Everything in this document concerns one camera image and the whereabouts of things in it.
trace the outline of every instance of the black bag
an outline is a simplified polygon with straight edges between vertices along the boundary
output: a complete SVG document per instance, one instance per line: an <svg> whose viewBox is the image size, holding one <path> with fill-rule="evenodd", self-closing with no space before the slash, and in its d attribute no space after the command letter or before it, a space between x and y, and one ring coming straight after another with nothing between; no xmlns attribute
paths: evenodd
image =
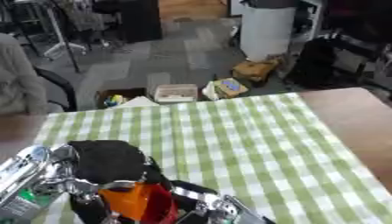
<svg viewBox="0 0 392 224"><path fill-rule="evenodd" d="M316 38L305 44L296 65L286 79L303 88L328 88L333 82L336 55L327 39Z"/></svg>

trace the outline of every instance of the black cloth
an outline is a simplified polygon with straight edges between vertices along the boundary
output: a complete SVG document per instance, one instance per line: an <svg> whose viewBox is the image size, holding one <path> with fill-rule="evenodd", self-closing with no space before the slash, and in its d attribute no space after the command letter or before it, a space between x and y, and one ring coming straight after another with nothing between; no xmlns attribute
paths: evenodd
<svg viewBox="0 0 392 224"><path fill-rule="evenodd" d="M138 181L146 173L145 183L156 184L168 180L161 174L152 159L145 164L144 154L135 146L123 141L99 140L69 142L79 154L75 177L95 184L107 184L116 180Z"/></svg>

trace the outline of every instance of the trash can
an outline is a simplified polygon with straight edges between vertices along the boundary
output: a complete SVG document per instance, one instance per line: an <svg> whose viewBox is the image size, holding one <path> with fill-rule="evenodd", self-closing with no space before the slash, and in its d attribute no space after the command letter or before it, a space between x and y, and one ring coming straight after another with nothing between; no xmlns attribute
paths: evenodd
<svg viewBox="0 0 392 224"><path fill-rule="evenodd" d="M260 62L286 53L298 0L247 0L242 15L241 49Z"/></svg>

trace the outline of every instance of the gray sweater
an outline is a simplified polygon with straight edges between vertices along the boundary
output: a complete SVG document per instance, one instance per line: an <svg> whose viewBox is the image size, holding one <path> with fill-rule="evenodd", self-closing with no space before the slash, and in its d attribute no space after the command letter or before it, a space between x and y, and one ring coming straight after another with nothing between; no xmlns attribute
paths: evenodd
<svg viewBox="0 0 392 224"><path fill-rule="evenodd" d="M0 116L45 114L42 79L16 39L0 33Z"/></svg>

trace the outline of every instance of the green checkered tablecloth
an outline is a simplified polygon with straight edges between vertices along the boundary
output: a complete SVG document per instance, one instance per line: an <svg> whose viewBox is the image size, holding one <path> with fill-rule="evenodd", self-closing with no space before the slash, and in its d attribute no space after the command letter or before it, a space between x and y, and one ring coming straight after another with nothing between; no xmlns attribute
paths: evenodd
<svg viewBox="0 0 392 224"><path fill-rule="evenodd" d="M49 115L35 143L86 139L139 146L277 223L392 223L391 195L297 94ZM66 201L34 223L81 223Z"/></svg>

